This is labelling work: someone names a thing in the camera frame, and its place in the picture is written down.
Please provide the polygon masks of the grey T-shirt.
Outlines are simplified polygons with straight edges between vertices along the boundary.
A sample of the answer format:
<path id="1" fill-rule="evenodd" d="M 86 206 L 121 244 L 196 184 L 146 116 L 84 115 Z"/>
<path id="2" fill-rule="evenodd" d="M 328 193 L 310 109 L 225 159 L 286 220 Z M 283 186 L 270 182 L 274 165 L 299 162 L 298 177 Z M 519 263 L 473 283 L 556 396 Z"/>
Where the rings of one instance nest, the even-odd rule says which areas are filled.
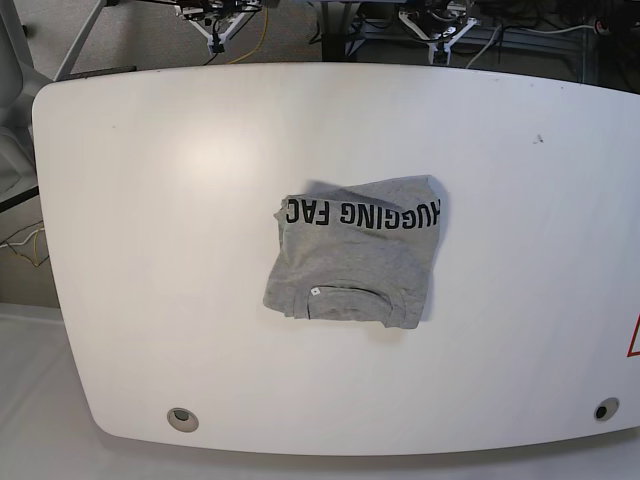
<path id="1" fill-rule="evenodd" d="M 440 240 L 430 177 L 289 195 L 275 219 L 267 308 L 294 319 L 418 327 Z"/>

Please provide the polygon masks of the black table leg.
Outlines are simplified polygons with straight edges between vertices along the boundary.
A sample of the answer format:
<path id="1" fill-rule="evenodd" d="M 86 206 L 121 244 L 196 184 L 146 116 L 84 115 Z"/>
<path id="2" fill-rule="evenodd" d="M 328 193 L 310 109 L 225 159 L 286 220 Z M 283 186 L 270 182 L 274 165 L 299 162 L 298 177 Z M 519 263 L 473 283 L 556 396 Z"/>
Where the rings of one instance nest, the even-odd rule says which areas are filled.
<path id="1" fill-rule="evenodd" d="M 312 1 L 320 30 L 321 59 L 325 63 L 357 61 L 361 44 L 359 28 L 354 27 L 361 3 L 358 1 Z"/>

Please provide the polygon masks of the left table grommet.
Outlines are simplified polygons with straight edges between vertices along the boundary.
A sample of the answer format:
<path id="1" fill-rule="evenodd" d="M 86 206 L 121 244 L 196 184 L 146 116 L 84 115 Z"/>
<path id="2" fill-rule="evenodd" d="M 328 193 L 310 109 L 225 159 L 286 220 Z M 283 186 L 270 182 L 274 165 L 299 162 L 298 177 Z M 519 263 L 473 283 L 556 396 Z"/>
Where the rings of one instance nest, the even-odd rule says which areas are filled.
<path id="1" fill-rule="evenodd" d="M 167 412 L 167 421 L 171 427 L 182 433 L 193 433 L 199 427 L 197 416 L 183 408 L 172 408 Z"/>

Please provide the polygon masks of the table grommet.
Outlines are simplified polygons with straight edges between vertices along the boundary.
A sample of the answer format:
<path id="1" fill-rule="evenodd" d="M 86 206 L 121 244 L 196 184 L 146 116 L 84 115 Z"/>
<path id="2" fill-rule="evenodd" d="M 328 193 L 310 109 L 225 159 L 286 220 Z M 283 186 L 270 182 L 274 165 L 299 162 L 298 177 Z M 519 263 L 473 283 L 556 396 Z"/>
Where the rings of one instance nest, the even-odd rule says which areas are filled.
<path id="1" fill-rule="evenodd" d="M 199 427 L 197 416 L 183 408 L 172 408 L 167 412 L 167 421 L 171 427 L 182 433 L 193 433 Z"/>
<path id="2" fill-rule="evenodd" d="M 594 418 L 599 422 L 611 419 L 619 409 L 620 401 L 616 397 L 610 397 L 598 404 L 594 411 Z"/>

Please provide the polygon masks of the right table grommet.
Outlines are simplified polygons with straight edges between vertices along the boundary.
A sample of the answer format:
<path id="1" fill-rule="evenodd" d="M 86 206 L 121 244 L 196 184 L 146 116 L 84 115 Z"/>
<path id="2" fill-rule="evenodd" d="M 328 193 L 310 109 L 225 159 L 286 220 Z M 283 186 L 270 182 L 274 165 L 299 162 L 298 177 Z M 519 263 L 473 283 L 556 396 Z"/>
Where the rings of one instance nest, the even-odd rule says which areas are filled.
<path id="1" fill-rule="evenodd" d="M 616 397 L 610 397 L 598 404 L 594 411 L 594 418 L 599 422 L 611 419 L 619 409 L 620 401 Z"/>

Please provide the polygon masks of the aluminium frame rail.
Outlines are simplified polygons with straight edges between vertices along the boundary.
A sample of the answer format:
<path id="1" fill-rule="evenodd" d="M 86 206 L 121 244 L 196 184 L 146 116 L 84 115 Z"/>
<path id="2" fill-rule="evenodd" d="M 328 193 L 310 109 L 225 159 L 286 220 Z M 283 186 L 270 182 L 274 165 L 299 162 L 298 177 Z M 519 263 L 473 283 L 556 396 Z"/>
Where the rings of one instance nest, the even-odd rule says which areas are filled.
<path id="1" fill-rule="evenodd" d="M 357 62 L 429 66 L 427 47 L 400 30 L 365 29 L 356 50 Z M 581 28 L 561 34 L 534 32 L 484 22 L 473 27 L 452 47 L 449 64 L 436 67 L 469 68 L 513 73 L 596 85 L 600 61 L 596 38 Z"/>

